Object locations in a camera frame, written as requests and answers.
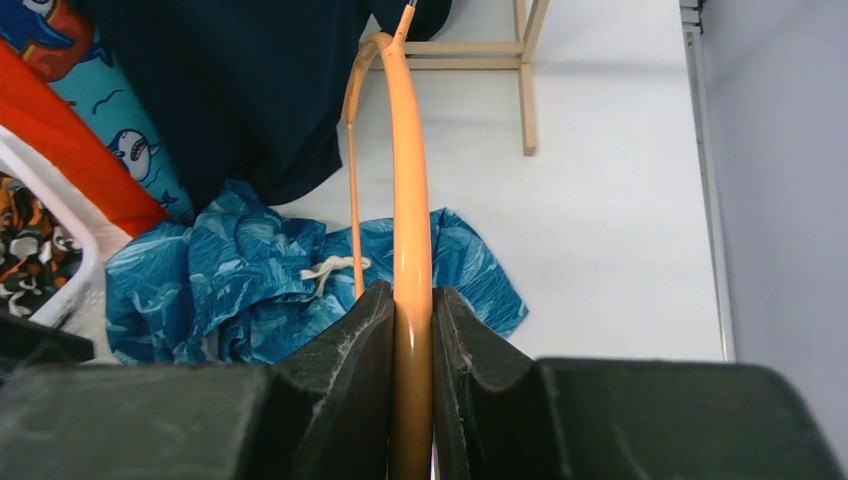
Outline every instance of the white drawstring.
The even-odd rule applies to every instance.
[[[370,266],[371,260],[362,257],[362,269],[365,270]],[[318,285],[315,288],[315,295],[312,298],[320,297],[324,294],[324,284],[327,283],[327,279],[330,277],[330,274],[336,270],[348,267],[353,267],[353,257],[339,257],[338,255],[332,255],[324,260],[324,262],[313,266],[310,270],[301,270],[300,279],[316,280]]]

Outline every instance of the gray wall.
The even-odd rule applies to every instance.
[[[848,0],[709,0],[703,14],[741,361],[798,387],[848,465]]]

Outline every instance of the wooden rack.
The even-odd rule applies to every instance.
[[[533,98],[533,57],[550,0],[513,0],[515,41],[408,42],[410,70],[514,70],[518,73],[521,134],[524,155],[533,156],[538,144]],[[374,68],[382,68],[377,59]]]

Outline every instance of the orange cloth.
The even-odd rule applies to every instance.
[[[0,125],[44,155],[106,218],[136,237],[168,218],[88,126],[0,42]]]

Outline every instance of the white basket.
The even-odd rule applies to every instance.
[[[0,126],[0,171],[20,180],[82,247],[79,270],[41,308],[30,321],[54,326],[67,315],[75,315],[86,302],[94,277],[102,271],[97,241],[74,214],[82,205],[82,195],[58,173],[58,170],[34,150],[21,158],[22,142]]]

